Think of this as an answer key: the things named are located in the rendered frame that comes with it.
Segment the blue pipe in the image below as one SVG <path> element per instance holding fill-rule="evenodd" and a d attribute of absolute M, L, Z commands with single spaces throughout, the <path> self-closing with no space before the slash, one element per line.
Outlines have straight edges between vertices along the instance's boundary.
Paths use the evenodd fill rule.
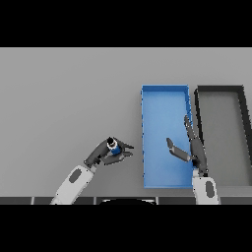
<path fill-rule="evenodd" d="M 120 146 L 114 138 L 109 137 L 107 139 L 107 147 L 114 156 L 119 155 L 121 153 Z"/>

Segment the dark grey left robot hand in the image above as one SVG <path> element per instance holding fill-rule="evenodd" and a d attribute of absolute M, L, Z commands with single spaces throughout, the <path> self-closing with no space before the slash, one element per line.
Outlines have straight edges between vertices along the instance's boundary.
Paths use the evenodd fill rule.
<path fill-rule="evenodd" d="M 133 149 L 133 146 L 130 146 L 115 137 L 111 138 L 114 138 L 117 141 L 118 145 L 120 146 L 121 153 L 114 156 L 107 147 L 107 139 L 105 139 L 100 144 L 98 144 L 91 152 L 91 154 L 84 160 L 84 164 L 88 168 L 92 168 L 93 166 L 96 166 L 101 162 L 103 162 L 104 165 L 114 164 L 133 155 L 132 152 L 127 152 L 127 149 Z"/>

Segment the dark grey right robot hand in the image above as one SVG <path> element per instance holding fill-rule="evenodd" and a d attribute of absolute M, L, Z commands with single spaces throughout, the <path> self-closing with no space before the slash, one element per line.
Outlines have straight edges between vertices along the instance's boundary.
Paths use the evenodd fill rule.
<path fill-rule="evenodd" d="M 170 138 L 167 138 L 166 142 L 167 147 L 169 148 L 169 152 L 173 156 L 180 158 L 186 162 L 191 161 L 193 163 L 193 166 L 198 169 L 199 174 L 207 177 L 209 169 L 205 148 L 200 138 L 195 134 L 192 124 L 187 115 L 184 116 L 184 126 L 190 144 L 190 153 L 179 149 L 173 144 Z"/>

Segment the blue bin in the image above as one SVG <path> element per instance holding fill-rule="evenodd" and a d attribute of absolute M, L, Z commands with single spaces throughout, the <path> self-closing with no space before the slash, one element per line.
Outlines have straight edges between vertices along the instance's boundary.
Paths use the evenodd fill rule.
<path fill-rule="evenodd" d="M 190 153 L 184 116 L 192 120 L 188 85 L 142 85 L 142 153 L 144 187 L 191 188 L 191 161 L 169 152 L 166 139 Z"/>

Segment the dark grey bin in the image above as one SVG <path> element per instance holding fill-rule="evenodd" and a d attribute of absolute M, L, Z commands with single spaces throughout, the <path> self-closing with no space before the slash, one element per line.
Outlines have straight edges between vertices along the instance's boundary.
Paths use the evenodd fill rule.
<path fill-rule="evenodd" d="M 252 186 L 252 127 L 243 86 L 198 86 L 199 137 L 218 186 Z"/>

